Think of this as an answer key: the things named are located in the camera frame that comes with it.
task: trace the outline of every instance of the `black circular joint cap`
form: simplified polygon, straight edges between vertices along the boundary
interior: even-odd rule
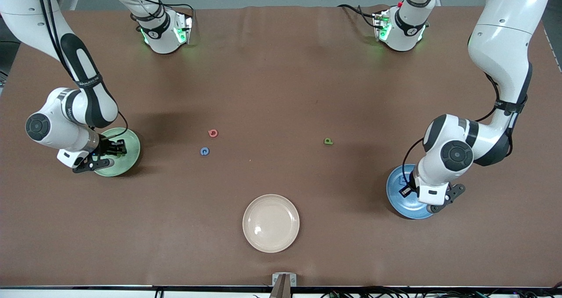
[[[50,131],[50,122],[44,114],[33,114],[25,123],[25,131],[35,141],[41,141]]]
[[[462,141],[449,141],[441,149],[441,160],[448,170],[458,172],[472,163],[472,149]]]

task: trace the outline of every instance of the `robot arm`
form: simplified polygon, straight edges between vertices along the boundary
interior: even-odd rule
[[[140,24],[146,44],[158,54],[174,52],[188,43],[191,16],[166,8],[160,0],[119,0]]]
[[[401,190],[412,190],[419,202],[443,205],[449,182],[472,163],[495,164],[508,155],[512,131],[526,102],[532,76],[527,48],[548,0],[486,0],[470,37],[470,58],[498,90],[490,124],[442,115],[430,124],[423,140],[426,155]]]
[[[0,0],[0,13],[20,41],[59,60],[79,88],[57,88],[26,122],[30,138],[58,149],[58,159],[76,170],[90,154],[102,154],[100,148],[108,147],[108,140],[100,140],[93,129],[110,125],[118,106],[56,0]]]
[[[422,39],[427,17],[437,0],[404,0],[401,6],[394,6],[383,12],[380,21],[375,21],[377,38],[396,51],[414,48]]]

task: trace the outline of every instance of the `green plate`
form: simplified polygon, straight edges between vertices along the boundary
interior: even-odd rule
[[[114,136],[120,134],[125,130],[125,128],[113,128],[102,132],[103,136]],[[98,175],[113,177],[127,172],[133,165],[137,162],[139,155],[141,154],[141,142],[139,137],[132,132],[132,130],[127,130],[124,134],[111,138],[112,141],[117,141],[123,139],[125,140],[125,148],[127,149],[127,154],[121,156],[120,158],[114,155],[102,155],[101,158],[111,158],[114,160],[115,164],[109,168],[95,170]]]

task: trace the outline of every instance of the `blue plate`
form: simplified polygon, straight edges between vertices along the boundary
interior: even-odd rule
[[[410,173],[414,170],[414,164],[404,165],[404,173],[406,178],[409,179]],[[412,192],[408,197],[402,197],[399,190],[406,186],[402,176],[402,166],[395,168],[387,180],[387,196],[390,204],[401,215],[410,219],[425,219],[431,217],[433,214],[427,211],[427,205],[418,202],[418,196]]]

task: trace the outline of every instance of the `brown cloth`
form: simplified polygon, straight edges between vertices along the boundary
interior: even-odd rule
[[[542,26],[512,156],[474,165],[459,180],[467,192],[426,220],[402,218],[386,197],[390,171],[434,118],[492,108],[466,49],[481,10],[436,8],[405,53],[343,8],[206,10],[198,44],[169,55],[142,42],[128,12],[65,13],[144,153],[118,178],[76,175],[30,140],[28,115],[73,84],[22,47],[0,98],[0,284],[261,285],[288,271],[303,286],[553,285],[562,75]],[[263,194],[286,196],[301,218],[277,254],[242,233]]]

